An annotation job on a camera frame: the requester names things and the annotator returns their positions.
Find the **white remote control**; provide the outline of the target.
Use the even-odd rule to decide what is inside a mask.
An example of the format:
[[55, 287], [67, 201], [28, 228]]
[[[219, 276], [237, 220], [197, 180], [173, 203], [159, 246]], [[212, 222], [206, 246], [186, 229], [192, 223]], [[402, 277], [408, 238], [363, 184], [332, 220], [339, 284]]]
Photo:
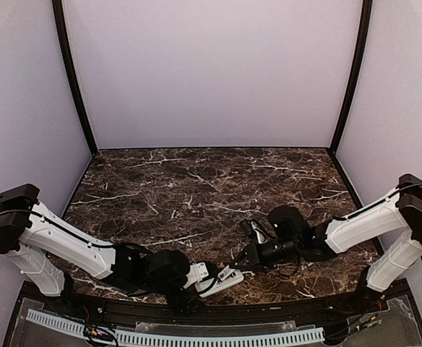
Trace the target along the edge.
[[208, 296], [220, 293], [232, 286], [241, 283], [244, 280], [243, 273], [238, 269], [226, 266], [218, 273], [217, 279], [209, 279], [199, 283], [195, 283], [195, 288], [200, 297], [206, 298]]

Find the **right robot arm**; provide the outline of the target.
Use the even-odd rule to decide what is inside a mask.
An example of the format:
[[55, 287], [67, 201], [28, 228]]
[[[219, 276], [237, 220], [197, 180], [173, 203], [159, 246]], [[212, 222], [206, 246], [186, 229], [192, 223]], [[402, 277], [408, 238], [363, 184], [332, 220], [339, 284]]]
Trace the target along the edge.
[[267, 220], [274, 237], [256, 220], [240, 222], [251, 241], [230, 268], [255, 273], [291, 257], [323, 262], [365, 241], [400, 231], [392, 246], [362, 272], [361, 287], [349, 296], [348, 306], [356, 314], [366, 312], [375, 304], [376, 292], [387, 290], [417, 260], [422, 261], [422, 180], [409, 173], [375, 202], [317, 226], [310, 226], [298, 208], [288, 205], [271, 210]]

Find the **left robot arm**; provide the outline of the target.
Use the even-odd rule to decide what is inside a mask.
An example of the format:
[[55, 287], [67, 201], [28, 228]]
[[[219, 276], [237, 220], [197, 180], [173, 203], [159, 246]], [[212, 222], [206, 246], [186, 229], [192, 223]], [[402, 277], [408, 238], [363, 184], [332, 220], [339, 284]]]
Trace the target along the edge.
[[66, 315], [82, 308], [71, 276], [47, 258], [52, 254], [93, 278], [130, 295], [159, 294], [176, 314], [202, 303], [187, 291], [192, 266], [178, 250], [152, 252], [133, 242], [111, 243], [86, 234], [52, 213], [39, 188], [23, 184], [0, 193], [0, 254], [12, 262]]

